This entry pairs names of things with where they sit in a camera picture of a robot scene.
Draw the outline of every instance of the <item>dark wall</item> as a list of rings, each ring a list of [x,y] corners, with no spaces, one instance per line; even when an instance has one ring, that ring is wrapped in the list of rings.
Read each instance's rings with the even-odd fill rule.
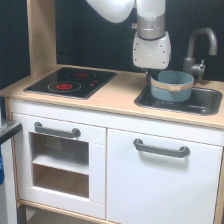
[[[98,15],[84,0],[56,0],[57,55],[59,63],[141,71],[132,63],[135,9],[120,24]],[[172,44],[169,69],[182,70],[190,34],[198,28],[212,28],[218,39],[218,56],[208,56],[207,37],[196,41],[195,56],[206,60],[205,79],[224,81],[224,0],[167,0],[166,28]]]
[[[136,11],[120,24],[99,16],[85,0],[55,0],[58,62],[115,70],[141,71],[132,63]],[[205,79],[224,81],[224,0],[167,0],[166,24],[172,44],[170,69],[181,70],[191,32],[211,27],[218,56],[208,56],[208,39],[199,37],[195,55],[205,59]],[[0,1],[0,89],[29,75],[26,0]]]

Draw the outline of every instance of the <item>faucet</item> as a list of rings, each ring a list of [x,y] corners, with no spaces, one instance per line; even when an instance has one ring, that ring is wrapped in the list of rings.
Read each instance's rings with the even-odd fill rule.
[[[192,76],[198,75],[199,79],[202,79],[205,71],[204,60],[201,64],[195,64],[196,59],[194,58],[194,45],[195,39],[199,35],[208,35],[210,41],[209,55],[217,55],[217,39],[215,33],[210,28],[202,28],[195,30],[189,39],[187,57],[184,58],[183,72],[186,72]]]

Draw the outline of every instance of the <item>wooden countertop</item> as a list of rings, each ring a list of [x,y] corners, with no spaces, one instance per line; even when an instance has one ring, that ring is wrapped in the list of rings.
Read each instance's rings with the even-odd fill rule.
[[[74,66],[58,65],[58,68],[60,67]],[[32,78],[28,76],[19,82],[3,89],[0,92],[0,96],[224,129],[224,99],[222,99],[219,112],[211,116],[200,116],[165,110],[146,109],[135,105],[134,100],[147,85],[145,81],[145,74],[143,73],[115,71],[117,72],[117,76],[87,100],[76,100],[65,97],[26,93],[23,91],[28,86],[51,74],[52,72],[53,71],[46,73],[45,75],[38,78]],[[202,84],[197,84],[196,86],[200,88],[215,89],[224,95],[223,82],[203,81]]]

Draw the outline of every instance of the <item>oven door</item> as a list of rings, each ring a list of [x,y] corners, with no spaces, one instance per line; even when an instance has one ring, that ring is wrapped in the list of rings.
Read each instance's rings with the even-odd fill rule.
[[[19,199],[105,219],[106,129],[13,114]]]

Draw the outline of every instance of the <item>cabinet door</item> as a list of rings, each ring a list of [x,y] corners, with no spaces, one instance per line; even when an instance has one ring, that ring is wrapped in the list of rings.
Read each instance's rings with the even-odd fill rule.
[[[20,114],[13,118],[23,125],[15,136],[19,198],[105,219],[106,129]],[[75,129],[80,135],[70,136]]]
[[[152,148],[186,146],[190,155],[140,152],[135,139]],[[109,130],[107,219],[122,224],[212,224],[221,158],[221,147]]]

